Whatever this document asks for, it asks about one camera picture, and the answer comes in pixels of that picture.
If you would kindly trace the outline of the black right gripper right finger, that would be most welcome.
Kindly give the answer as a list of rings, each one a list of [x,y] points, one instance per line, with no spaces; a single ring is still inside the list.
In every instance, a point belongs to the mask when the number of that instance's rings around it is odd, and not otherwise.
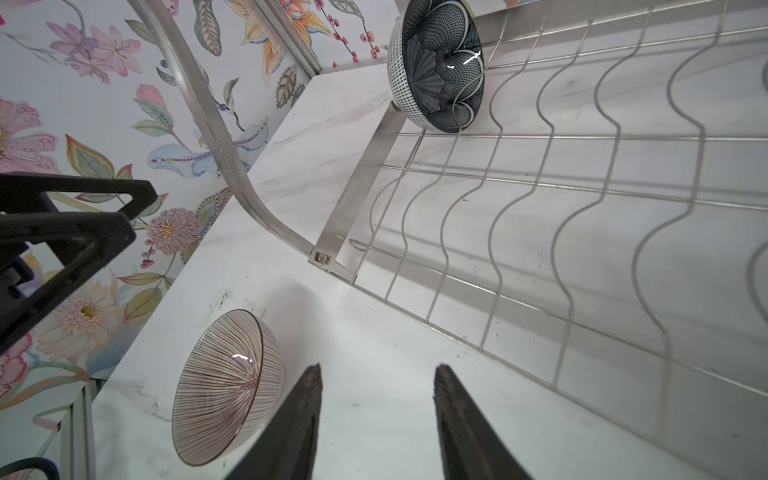
[[[433,400],[446,479],[531,479],[446,364],[435,371]]]

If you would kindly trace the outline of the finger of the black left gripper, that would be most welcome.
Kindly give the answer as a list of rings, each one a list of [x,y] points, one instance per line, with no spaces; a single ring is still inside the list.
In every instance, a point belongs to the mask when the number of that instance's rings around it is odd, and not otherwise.
[[[1,351],[6,352],[46,315],[136,239],[123,213],[29,213],[1,216]],[[30,244],[45,244],[62,269],[30,295],[34,279],[22,259]]]
[[[130,202],[115,212],[61,212],[49,198],[52,193],[127,195]],[[158,195],[145,180],[116,180],[8,173],[1,176],[1,223],[3,225],[128,225]]]

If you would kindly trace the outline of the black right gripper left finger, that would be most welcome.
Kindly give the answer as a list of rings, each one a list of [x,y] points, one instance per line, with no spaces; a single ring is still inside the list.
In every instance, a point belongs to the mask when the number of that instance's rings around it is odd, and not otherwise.
[[[313,475],[322,405],[322,374],[308,366],[227,480],[307,480]]]

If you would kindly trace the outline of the dark patterned bowl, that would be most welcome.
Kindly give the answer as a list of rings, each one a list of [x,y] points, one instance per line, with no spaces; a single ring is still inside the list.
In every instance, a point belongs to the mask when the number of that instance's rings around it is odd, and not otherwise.
[[[387,73],[392,103],[417,126],[455,134],[477,116],[485,59],[461,1],[411,1],[393,29]]]

